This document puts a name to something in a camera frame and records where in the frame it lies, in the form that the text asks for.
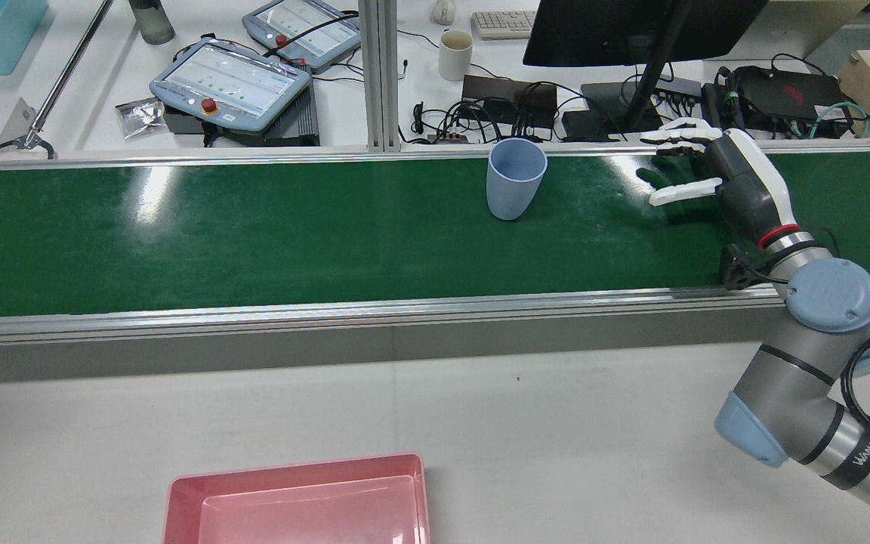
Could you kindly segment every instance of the keyboard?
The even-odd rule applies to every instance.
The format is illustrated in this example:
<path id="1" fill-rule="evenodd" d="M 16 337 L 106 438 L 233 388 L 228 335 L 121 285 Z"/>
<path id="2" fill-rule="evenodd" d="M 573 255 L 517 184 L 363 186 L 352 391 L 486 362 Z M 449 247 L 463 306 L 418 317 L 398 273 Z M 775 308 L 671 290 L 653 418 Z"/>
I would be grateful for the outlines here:
<path id="1" fill-rule="evenodd" d="M 535 11 L 476 11 L 472 27 L 483 40 L 526 40 Z"/>

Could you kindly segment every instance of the plastic bag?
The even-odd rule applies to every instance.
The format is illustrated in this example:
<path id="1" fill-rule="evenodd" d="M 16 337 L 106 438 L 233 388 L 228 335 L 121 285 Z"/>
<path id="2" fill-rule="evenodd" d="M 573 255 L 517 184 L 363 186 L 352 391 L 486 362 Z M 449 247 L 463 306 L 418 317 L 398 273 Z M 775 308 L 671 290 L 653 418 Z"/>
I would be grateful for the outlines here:
<path id="1" fill-rule="evenodd" d="M 133 138 L 139 134 L 151 134 L 166 127 L 166 121 L 163 120 L 163 103 L 156 97 L 119 104 L 116 111 L 119 114 L 123 139 Z"/>

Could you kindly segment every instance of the white mug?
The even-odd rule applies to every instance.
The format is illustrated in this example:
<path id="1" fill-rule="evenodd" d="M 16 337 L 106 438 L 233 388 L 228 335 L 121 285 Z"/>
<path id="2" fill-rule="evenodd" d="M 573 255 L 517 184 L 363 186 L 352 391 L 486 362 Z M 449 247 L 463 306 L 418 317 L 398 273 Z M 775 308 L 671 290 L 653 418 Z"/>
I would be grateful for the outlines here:
<path id="1" fill-rule="evenodd" d="M 472 35 L 461 30 L 442 33 L 438 46 L 438 73 L 449 82 L 461 82 L 472 62 Z"/>

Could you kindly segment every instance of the pink tray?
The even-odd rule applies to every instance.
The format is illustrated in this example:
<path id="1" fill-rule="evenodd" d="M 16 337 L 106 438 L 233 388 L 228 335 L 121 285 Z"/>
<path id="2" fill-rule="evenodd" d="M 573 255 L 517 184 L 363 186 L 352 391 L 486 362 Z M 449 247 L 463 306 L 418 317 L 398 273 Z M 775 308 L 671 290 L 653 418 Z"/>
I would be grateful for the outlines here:
<path id="1" fill-rule="evenodd" d="M 421 458 L 182 476 L 163 544 L 429 544 Z"/>

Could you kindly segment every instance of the gray bottle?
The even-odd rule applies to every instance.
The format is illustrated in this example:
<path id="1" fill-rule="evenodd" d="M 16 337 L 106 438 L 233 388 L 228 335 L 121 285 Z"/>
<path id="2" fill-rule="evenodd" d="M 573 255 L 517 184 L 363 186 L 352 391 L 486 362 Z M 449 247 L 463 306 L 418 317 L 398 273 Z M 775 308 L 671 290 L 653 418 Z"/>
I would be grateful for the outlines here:
<path id="1" fill-rule="evenodd" d="M 173 25 L 159 0 L 130 0 L 136 26 L 147 44 L 160 45 L 173 39 Z"/>

